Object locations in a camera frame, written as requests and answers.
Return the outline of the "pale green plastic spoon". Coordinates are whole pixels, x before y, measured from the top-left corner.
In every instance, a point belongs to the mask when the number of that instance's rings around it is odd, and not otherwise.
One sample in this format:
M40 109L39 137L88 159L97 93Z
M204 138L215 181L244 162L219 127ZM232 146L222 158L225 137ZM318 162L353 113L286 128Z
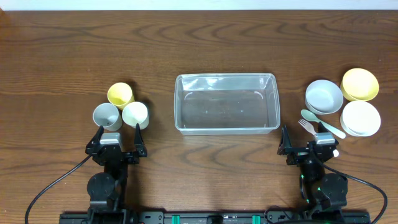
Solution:
M324 127L329 130L331 133L333 133L334 135L338 136L341 139L344 139L346 137L346 134L342 131L340 131L339 129L337 129L336 127L318 119L316 117L316 115L314 113L312 113L309 110L301 110L301 115L304 119L306 119L307 121L313 121L313 122L318 122L321 123L322 125L324 125Z

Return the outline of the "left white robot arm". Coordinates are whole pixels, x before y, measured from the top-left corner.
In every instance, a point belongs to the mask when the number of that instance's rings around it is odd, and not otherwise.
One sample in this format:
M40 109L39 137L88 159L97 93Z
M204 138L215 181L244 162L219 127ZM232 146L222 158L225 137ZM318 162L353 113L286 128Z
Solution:
M138 223L137 212L126 208L128 166L139 163L147 156L147 149L141 136L141 127L137 124L134 135L134 151L122 151L119 133L104 133L100 126L96 134L86 145L85 153L104 171L93 175L87 184L90 196L88 223Z

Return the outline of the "white plastic cup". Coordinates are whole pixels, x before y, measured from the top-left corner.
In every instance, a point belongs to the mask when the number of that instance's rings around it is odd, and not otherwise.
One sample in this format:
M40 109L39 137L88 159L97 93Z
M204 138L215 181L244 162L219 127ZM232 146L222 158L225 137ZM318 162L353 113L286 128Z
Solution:
M122 119L126 124L133 128L138 124L140 129L143 130L149 125L149 110L145 104L135 101L129 103L123 109Z

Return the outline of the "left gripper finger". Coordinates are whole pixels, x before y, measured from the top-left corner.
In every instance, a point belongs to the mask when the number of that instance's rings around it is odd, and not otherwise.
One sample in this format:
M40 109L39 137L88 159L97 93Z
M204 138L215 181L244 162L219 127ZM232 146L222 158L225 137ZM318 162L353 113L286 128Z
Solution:
M135 127L135 137L134 137L134 146L137 151L139 152L144 152L145 151L145 144L141 136L141 127L139 126L139 123L136 124Z
M88 149L95 149L100 145L100 139L104 133L104 127L100 126L96 132L96 134L91 138L88 143Z

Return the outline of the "yellow plastic bowl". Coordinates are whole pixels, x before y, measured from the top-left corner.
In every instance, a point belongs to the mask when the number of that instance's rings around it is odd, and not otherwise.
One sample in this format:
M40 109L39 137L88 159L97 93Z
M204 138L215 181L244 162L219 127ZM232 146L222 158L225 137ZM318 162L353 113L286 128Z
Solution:
M349 101L369 101L379 93L379 82L368 70L352 68L343 75L340 88Z

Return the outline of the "yellow plastic cup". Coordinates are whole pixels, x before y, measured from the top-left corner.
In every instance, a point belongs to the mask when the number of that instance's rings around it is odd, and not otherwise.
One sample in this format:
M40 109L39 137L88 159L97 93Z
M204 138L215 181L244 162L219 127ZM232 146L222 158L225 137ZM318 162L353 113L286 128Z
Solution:
M107 97L108 101L120 110L135 101L132 88L123 82L113 84L107 92Z

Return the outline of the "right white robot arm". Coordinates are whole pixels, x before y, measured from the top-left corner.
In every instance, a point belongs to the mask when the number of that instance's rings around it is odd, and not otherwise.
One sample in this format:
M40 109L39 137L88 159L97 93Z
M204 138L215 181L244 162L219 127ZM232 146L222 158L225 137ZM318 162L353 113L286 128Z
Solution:
M323 163L334 158L339 142L323 125L305 147L294 147L287 127L282 128L278 155L286 156L288 166L300 168L300 193L308 203L302 218L344 223L342 208L347 205L348 180L325 172Z

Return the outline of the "grey plastic cup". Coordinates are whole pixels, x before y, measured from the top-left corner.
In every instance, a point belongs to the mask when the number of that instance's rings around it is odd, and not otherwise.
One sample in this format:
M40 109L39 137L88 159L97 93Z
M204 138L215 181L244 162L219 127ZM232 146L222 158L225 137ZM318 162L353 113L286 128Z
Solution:
M108 131L117 131L123 125L119 109L111 103L98 105L93 112L93 121Z

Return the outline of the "white plastic bowl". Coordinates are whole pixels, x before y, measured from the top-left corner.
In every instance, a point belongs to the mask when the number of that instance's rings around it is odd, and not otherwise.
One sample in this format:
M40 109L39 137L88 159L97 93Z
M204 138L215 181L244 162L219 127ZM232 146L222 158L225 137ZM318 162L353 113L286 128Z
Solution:
M367 101L352 101L343 108L340 123L348 134L368 137L378 132L381 117L378 110Z

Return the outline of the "clear plastic storage box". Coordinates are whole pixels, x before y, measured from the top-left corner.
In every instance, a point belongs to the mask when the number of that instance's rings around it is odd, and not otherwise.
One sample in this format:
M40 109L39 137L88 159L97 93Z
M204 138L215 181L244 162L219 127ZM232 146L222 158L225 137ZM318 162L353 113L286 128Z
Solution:
M280 126L271 73L200 73L176 78L175 127L182 135L268 134Z

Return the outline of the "grey plastic bowl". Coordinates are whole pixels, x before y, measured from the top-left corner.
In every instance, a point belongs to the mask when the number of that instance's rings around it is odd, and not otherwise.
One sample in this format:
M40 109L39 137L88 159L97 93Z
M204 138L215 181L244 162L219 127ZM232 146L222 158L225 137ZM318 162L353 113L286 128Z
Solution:
M315 114L324 115L337 112L343 105L340 88L329 80L316 80L305 91L305 104Z

